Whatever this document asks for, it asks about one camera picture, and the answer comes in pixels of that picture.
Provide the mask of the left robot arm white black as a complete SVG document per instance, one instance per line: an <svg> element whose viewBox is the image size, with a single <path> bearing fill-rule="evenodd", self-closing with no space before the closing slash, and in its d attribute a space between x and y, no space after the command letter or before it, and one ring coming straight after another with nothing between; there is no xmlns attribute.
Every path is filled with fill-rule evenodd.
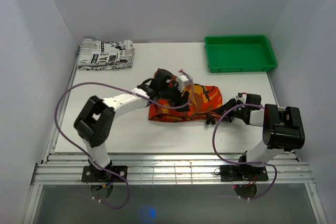
<svg viewBox="0 0 336 224"><path fill-rule="evenodd" d="M132 91L104 99L96 95L90 97L73 126L86 146L89 168L95 179L105 182L112 177L112 161L105 141L115 119L150 104L157 105L159 100L168 102L167 109L189 111L194 92L185 88L192 84L192 78L184 71L175 77L169 71L159 69L153 78L144 80Z"/></svg>

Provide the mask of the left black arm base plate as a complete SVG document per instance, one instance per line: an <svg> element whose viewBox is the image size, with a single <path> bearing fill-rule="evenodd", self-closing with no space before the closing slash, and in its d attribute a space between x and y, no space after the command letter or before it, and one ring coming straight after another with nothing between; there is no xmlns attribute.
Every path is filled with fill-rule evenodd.
<svg viewBox="0 0 336 224"><path fill-rule="evenodd" d="M128 167L127 166L112 166L112 172L127 179ZM85 166L81 175L81 182L84 183L107 183L107 182L123 182L123 180L115 175L106 173L102 170L97 170L95 167Z"/></svg>

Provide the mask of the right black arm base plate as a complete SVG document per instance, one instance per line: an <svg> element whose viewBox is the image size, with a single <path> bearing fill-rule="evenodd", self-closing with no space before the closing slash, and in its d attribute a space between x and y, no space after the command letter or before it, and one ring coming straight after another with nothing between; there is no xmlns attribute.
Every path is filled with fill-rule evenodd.
<svg viewBox="0 0 336 224"><path fill-rule="evenodd" d="M222 182L268 181L268 174L265 167L255 167L251 165L221 165L219 174Z"/></svg>

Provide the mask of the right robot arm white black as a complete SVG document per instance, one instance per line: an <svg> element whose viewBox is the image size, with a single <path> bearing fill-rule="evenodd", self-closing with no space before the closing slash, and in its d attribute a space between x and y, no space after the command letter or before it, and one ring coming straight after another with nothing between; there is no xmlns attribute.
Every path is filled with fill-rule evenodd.
<svg viewBox="0 0 336 224"><path fill-rule="evenodd" d="M220 167L221 181L265 182L268 180L266 167L256 162L267 163L275 156L301 149L305 142L300 110L288 106L280 108L274 104L265 104L261 109L262 98L258 94L239 93L219 108L223 114L236 105L236 108L224 118L227 122L241 119L245 124L262 127L262 140L240 158L240 165Z"/></svg>

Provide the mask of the orange camouflage trousers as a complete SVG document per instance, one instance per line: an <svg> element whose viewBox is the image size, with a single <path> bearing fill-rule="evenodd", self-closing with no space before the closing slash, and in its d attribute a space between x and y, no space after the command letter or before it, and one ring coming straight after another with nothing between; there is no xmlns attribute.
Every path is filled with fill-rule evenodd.
<svg viewBox="0 0 336 224"><path fill-rule="evenodd" d="M185 107L189 108L188 111L166 109L168 102L159 100L160 106L153 104L149 107L148 119L163 123L204 120L207 125L215 124L227 110L225 104L223 104L219 87L194 84L193 88L194 92L191 92L191 86L184 89L185 92L190 93L188 97L192 99Z"/></svg>

